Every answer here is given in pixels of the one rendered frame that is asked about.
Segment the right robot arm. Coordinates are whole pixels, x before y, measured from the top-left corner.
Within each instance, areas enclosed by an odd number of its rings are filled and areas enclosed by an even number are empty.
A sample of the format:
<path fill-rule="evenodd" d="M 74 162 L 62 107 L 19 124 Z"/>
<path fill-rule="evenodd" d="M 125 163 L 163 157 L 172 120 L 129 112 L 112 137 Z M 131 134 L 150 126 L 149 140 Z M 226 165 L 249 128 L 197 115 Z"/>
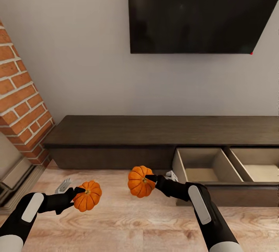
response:
<path fill-rule="evenodd" d="M 179 183 L 173 171 L 167 172 L 166 176 L 146 175 L 145 178 L 155 182 L 156 188 L 167 197 L 185 202 L 191 200 L 209 252 L 244 252 L 216 204 L 211 201 L 207 187 L 199 183 Z"/>

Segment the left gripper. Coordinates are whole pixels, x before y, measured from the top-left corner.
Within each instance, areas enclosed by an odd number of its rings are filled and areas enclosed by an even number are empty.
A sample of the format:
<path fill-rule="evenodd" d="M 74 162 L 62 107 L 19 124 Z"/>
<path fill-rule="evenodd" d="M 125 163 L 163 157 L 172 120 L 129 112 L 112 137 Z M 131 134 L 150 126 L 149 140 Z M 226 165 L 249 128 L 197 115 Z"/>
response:
<path fill-rule="evenodd" d="M 65 193 L 54 194 L 56 197 L 56 203 L 52 210 L 55 211 L 57 215 L 61 214 L 63 210 L 74 205 L 72 201 L 78 193 L 83 193 L 85 191 L 84 188 L 76 187 L 73 189 L 71 187 Z"/>

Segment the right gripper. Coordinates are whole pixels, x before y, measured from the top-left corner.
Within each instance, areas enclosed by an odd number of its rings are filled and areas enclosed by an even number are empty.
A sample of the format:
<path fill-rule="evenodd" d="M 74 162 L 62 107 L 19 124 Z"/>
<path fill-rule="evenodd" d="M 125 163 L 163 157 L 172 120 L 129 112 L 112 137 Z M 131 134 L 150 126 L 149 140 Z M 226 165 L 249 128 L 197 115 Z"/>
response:
<path fill-rule="evenodd" d="M 163 175 L 146 175 L 145 178 L 155 182 L 156 188 L 162 191 L 167 197 L 177 198 L 175 187 L 179 182 L 167 180 Z"/>

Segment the pumpkin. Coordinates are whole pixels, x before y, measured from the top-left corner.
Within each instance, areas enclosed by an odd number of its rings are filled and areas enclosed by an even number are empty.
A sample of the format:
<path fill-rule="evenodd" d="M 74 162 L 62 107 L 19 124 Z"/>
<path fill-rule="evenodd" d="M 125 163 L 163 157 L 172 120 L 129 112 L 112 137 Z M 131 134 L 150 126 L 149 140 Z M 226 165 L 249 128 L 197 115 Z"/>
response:
<path fill-rule="evenodd" d="M 148 197 L 155 189 L 156 183 L 146 179 L 146 175 L 153 175 L 152 170 L 146 166 L 135 166 L 128 174 L 128 187 L 132 195 L 139 198 Z"/>
<path fill-rule="evenodd" d="M 95 181 L 84 182 L 80 188 L 84 188 L 86 191 L 78 193 L 73 199 L 74 207 L 79 209 L 80 212 L 90 211 L 96 206 L 102 195 L 102 190 L 99 183 Z"/>

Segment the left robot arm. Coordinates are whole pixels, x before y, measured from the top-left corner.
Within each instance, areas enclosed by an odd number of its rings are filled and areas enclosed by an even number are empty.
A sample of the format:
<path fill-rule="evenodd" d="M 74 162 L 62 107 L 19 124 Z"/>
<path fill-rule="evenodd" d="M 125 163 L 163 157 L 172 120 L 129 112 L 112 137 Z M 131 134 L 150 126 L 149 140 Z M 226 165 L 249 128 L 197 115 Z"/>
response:
<path fill-rule="evenodd" d="M 54 195 L 32 192 L 23 197 L 16 209 L 0 227 L 0 252 L 21 252 L 38 213 L 55 211 L 57 215 L 74 205 L 72 202 L 84 188 L 69 188 L 71 178 L 65 179 L 56 189 Z"/>

